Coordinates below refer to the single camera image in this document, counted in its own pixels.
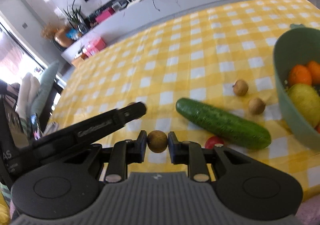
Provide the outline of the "red cherry tomato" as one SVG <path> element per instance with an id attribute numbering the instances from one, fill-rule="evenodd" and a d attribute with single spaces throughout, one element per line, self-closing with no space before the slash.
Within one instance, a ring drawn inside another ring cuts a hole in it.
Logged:
<path id="1" fill-rule="evenodd" d="M 218 145 L 224 145 L 224 141 L 222 138 L 218 136 L 212 136 L 207 139 L 207 141 L 204 144 L 204 148 L 206 149 L 212 149 L 216 144 Z"/>

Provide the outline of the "brown longan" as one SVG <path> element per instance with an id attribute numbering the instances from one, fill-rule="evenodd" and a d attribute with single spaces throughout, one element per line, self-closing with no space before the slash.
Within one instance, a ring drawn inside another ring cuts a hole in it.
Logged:
<path id="1" fill-rule="evenodd" d="M 248 84 L 245 80 L 239 79 L 233 85 L 233 92 L 236 96 L 245 96 L 248 92 Z"/>
<path id="2" fill-rule="evenodd" d="M 168 146 L 168 137 L 164 132 L 154 130 L 147 135 L 147 144 L 152 152 L 162 153 Z"/>
<path id="3" fill-rule="evenodd" d="M 261 98 L 252 98 L 248 103 L 248 110 L 252 115 L 260 115 L 266 107 L 265 102 Z"/>

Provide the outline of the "green cucumber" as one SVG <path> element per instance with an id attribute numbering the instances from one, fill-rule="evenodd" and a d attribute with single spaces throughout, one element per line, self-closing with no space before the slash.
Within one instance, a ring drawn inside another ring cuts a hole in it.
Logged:
<path id="1" fill-rule="evenodd" d="M 202 129 L 250 150 L 267 148 L 272 141 L 263 126 L 200 101 L 180 98 L 176 111 Z"/>

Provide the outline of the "yellow checkered tablecloth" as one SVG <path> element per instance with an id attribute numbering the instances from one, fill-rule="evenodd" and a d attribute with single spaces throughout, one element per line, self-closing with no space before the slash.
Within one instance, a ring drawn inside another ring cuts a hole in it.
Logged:
<path id="1" fill-rule="evenodd" d="M 238 151 L 297 179 L 308 199 L 319 194 L 319 153 L 303 146 L 283 120 L 273 71 L 273 47 L 291 24 L 319 27 L 319 9 L 307 0 L 252 0 L 209 8 L 167 21 L 107 47 L 72 73 L 52 121 L 65 128 L 100 113 L 142 101 L 148 111 L 100 140 L 105 147 L 140 131 L 175 132 L 204 144 L 210 134 L 188 122 L 175 104 L 186 97 L 265 126 L 271 145 Z M 233 85 L 248 84 L 245 96 Z M 252 115 L 248 103 L 265 110 Z"/>

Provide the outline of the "pink storage box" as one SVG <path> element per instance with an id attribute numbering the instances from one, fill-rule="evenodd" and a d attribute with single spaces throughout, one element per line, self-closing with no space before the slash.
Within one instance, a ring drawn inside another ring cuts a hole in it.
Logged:
<path id="1" fill-rule="evenodd" d="M 91 56 L 94 56 L 96 53 L 99 53 L 100 51 L 102 51 L 105 47 L 106 47 L 106 43 L 101 37 L 95 38 L 93 40 L 90 40 L 88 44 L 84 47 L 83 53 L 87 57 L 91 57 Z"/>

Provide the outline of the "yellow pear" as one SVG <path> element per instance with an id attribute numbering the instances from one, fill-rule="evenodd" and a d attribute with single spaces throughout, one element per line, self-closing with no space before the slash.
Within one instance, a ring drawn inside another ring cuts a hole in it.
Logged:
<path id="1" fill-rule="evenodd" d="M 297 83 L 289 88 L 287 94 L 304 119 L 315 128 L 319 124 L 319 95 L 309 85 Z"/>

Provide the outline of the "orange mandarin left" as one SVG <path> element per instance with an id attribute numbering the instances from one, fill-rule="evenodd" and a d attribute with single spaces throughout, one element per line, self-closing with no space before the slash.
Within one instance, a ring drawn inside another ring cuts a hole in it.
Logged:
<path id="1" fill-rule="evenodd" d="M 290 70 L 287 81 L 289 87 L 298 83 L 312 85 L 312 75 L 306 66 L 297 64 Z"/>

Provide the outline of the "orange mandarin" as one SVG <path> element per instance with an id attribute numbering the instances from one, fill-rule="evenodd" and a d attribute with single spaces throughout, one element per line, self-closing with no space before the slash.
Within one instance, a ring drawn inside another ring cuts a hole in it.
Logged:
<path id="1" fill-rule="evenodd" d="M 320 85 L 320 64 L 316 61 L 310 61 L 306 66 L 311 74 L 312 84 Z"/>
<path id="2" fill-rule="evenodd" d="M 287 81 L 289 87 L 298 83 L 312 85 L 312 75 L 306 66 L 297 64 L 290 70 Z"/>

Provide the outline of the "potted green plant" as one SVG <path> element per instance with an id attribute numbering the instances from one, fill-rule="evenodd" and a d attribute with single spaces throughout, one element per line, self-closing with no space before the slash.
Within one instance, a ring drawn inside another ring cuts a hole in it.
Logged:
<path id="1" fill-rule="evenodd" d="M 70 23 L 70 25 L 77 29 L 81 35 L 88 33 L 89 28 L 85 23 L 85 19 L 82 16 L 81 5 L 75 4 L 76 0 L 73 0 L 71 4 L 67 3 L 66 9 L 63 9 L 63 12 Z"/>

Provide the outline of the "orange mandarin right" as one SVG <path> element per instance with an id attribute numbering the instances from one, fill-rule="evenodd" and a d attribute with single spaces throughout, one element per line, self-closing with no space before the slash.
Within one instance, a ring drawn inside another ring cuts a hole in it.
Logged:
<path id="1" fill-rule="evenodd" d="M 312 84 L 320 85 L 320 64 L 316 61 L 310 61 L 306 66 L 311 74 Z"/>

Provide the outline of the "green plastic bowl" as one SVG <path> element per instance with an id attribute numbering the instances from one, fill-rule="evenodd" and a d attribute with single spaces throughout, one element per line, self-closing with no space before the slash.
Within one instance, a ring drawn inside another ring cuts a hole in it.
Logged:
<path id="1" fill-rule="evenodd" d="M 291 24 L 273 48 L 274 77 L 279 107 L 295 138 L 304 146 L 319 151 L 319 133 L 297 111 L 285 91 L 285 81 L 297 64 L 319 62 L 319 29 Z"/>

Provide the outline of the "white tv cabinet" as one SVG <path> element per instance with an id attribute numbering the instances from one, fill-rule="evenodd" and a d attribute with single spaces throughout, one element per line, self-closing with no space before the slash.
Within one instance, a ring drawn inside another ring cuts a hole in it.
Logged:
<path id="1" fill-rule="evenodd" d="M 71 62 L 78 51 L 92 39 L 101 37 L 110 44 L 144 25 L 202 5 L 224 0 L 141 0 L 102 21 L 67 48 L 61 56 Z"/>

